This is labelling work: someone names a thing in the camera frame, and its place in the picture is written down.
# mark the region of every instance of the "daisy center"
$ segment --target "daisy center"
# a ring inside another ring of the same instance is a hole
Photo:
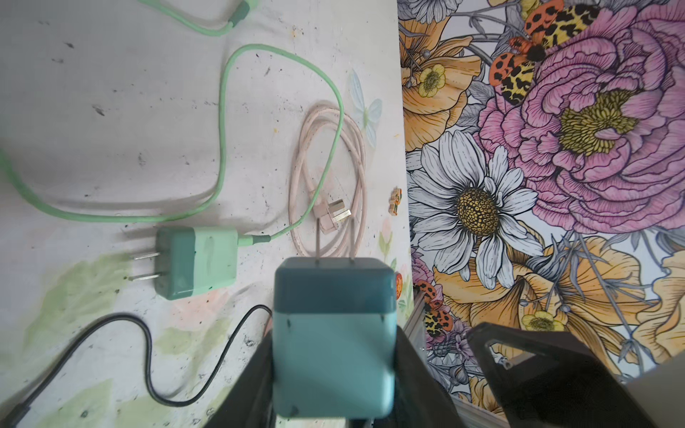
[[[530,321],[530,329],[534,331],[554,331],[554,321],[536,317]]]
[[[459,219],[472,234],[488,236],[497,231],[497,206],[485,190],[466,190],[459,196],[456,205]]]
[[[561,138],[559,142],[566,150],[586,156],[594,153],[609,153],[614,148],[613,140],[602,140],[595,136],[597,131],[613,128],[618,134],[635,128],[638,119],[625,117],[621,106],[634,94],[629,90],[613,90],[597,94],[595,102],[579,112],[571,108],[561,115]]]

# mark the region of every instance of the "table surface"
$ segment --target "table surface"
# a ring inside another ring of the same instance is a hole
[[[171,2],[211,27],[225,22],[237,4]],[[403,275],[402,322],[412,306],[406,202],[398,216],[388,213],[393,188],[406,189],[396,31],[394,0],[265,0],[218,38],[135,1],[6,1],[0,5],[1,144],[27,184],[64,209],[178,212],[206,197],[216,180],[219,75],[232,52],[261,42],[296,53],[332,78],[348,108],[355,70],[367,105],[383,101],[377,147],[366,146],[369,206],[359,256],[384,260]],[[224,190],[209,209],[175,224],[268,234],[284,227],[299,128],[320,102],[334,97],[302,66],[268,53],[239,59],[227,91]],[[315,175],[332,136],[322,131],[312,143],[308,162]],[[349,205],[356,179],[346,152],[341,144],[323,194]],[[153,247],[155,225],[52,218],[24,202],[4,178],[0,200],[0,414],[84,326],[111,312],[145,319],[155,342],[155,387],[176,400],[189,398],[242,315],[256,303],[272,304],[274,271],[297,254],[290,235],[241,248],[232,287],[167,301],[150,281],[125,279],[151,272],[150,261],[133,263],[127,255]],[[300,229],[313,248],[314,221]],[[138,328],[109,325],[74,354],[21,426],[202,426],[247,363],[265,322],[265,314],[249,320],[205,396],[179,409],[148,396]]]

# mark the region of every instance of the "butterfly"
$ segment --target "butterfly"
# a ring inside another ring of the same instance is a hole
[[[593,23],[599,8],[577,4],[564,9],[564,0],[538,6],[526,19],[524,30],[530,40],[514,37],[509,45],[518,53],[505,52],[490,66],[490,85],[501,85],[502,96],[512,105],[525,99],[533,83],[535,64],[547,57],[546,50],[561,45]]]
[[[351,113],[352,118],[362,131],[366,131],[366,139],[375,149],[376,129],[374,126],[381,120],[383,101],[376,98],[371,102],[369,108],[365,108],[362,84],[359,82],[359,77],[354,70],[352,70],[352,75],[350,76],[350,95],[352,96],[352,104],[354,104],[354,110]]]

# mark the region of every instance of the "white daisy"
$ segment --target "white daisy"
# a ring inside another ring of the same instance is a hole
[[[489,165],[470,134],[445,132],[421,149],[422,169],[412,171],[408,190],[409,214],[421,220],[414,233],[424,250],[438,250],[435,267],[443,273],[471,276],[469,258],[478,238],[476,272],[492,290],[496,281],[514,285],[514,269],[505,244],[528,255],[542,255],[543,247],[516,220],[533,208],[538,195],[518,187],[520,168],[509,169],[507,150],[497,147]]]

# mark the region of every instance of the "mint green charger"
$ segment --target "mint green charger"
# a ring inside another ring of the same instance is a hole
[[[276,270],[273,408],[383,418],[393,408],[395,273],[372,258],[293,257]]]

